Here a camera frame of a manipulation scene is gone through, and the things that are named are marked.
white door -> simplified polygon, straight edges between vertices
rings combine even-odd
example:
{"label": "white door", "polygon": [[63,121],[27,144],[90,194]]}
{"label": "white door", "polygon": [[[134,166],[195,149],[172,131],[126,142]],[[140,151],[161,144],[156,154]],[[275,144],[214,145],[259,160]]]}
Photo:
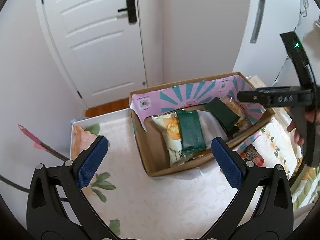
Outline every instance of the white door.
{"label": "white door", "polygon": [[139,21],[129,24],[120,8],[126,0],[44,0],[57,52],[88,107],[146,85]]}
{"label": "white door", "polygon": [[247,25],[233,71],[258,75],[271,86],[282,68],[287,52],[281,33],[294,31],[300,0],[250,0]]}

sticker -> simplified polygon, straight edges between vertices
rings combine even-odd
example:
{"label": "sticker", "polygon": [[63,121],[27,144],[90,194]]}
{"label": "sticker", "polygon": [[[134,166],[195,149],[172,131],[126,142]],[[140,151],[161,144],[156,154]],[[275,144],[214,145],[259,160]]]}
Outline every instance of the sticker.
{"label": "sticker", "polygon": [[181,107],[189,107],[189,106],[195,106],[197,104],[196,101],[190,100],[184,104],[181,105]]}
{"label": "sticker", "polygon": [[219,92],[223,91],[226,88],[227,84],[228,84],[228,80],[221,82]]}
{"label": "sticker", "polygon": [[144,110],[151,107],[151,99],[149,97],[139,99],[138,106],[140,110]]}

white cabinet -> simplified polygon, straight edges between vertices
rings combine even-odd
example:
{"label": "white cabinet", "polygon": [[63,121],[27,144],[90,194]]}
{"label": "white cabinet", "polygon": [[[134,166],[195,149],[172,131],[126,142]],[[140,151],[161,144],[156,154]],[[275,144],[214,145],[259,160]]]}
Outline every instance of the white cabinet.
{"label": "white cabinet", "polygon": [[[279,35],[295,30],[299,9],[300,0],[251,0],[247,26],[233,70],[241,71],[245,76],[258,75],[267,86],[271,86],[287,58]],[[261,26],[257,33],[260,15]]]}

food package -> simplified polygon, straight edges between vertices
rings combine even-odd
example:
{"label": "food package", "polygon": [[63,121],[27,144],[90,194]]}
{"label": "food package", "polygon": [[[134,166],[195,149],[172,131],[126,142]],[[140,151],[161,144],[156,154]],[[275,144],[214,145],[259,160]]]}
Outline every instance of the food package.
{"label": "food package", "polygon": [[228,136],[222,126],[210,112],[201,110],[197,110],[197,112],[207,149],[211,148],[211,142],[216,137],[221,137],[224,141],[228,140]]}
{"label": "food package", "polygon": [[170,166],[179,165],[191,159],[193,155],[182,155],[181,136],[176,112],[152,116],[152,120],[158,125],[167,146]]}
{"label": "food package", "polygon": [[204,151],[207,146],[197,111],[176,111],[179,120],[182,154],[184,156]]}
{"label": "food package", "polygon": [[219,98],[215,97],[211,102],[204,105],[203,108],[219,121],[227,135],[232,136],[239,131],[239,128],[235,124],[240,117]]}
{"label": "food package", "polygon": [[237,114],[240,117],[235,124],[240,129],[239,132],[249,128],[252,125],[248,116],[243,111],[243,109],[238,105],[238,103],[234,100],[234,98],[227,95],[225,97],[220,98],[220,100],[223,103],[225,103],[235,114]]}
{"label": "food package", "polygon": [[255,147],[250,144],[243,153],[240,154],[241,158],[246,161],[253,161],[258,167],[264,163],[263,157],[258,153]]}

blue gripper pad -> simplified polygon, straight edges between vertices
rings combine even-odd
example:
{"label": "blue gripper pad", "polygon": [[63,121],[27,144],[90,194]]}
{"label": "blue gripper pad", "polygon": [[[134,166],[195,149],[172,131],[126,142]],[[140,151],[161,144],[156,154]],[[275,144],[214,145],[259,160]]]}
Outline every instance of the blue gripper pad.
{"label": "blue gripper pad", "polygon": [[76,158],[81,165],[79,168],[75,165],[76,183],[81,190],[88,187],[103,158],[108,152],[109,142],[104,136],[98,136],[91,146],[80,153]]}
{"label": "blue gripper pad", "polygon": [[211,142],[211,152],[226,176],[232,188],[240,189],[246,173],[244,161],[240,155],[232,151],[229,146],[217,137]]}

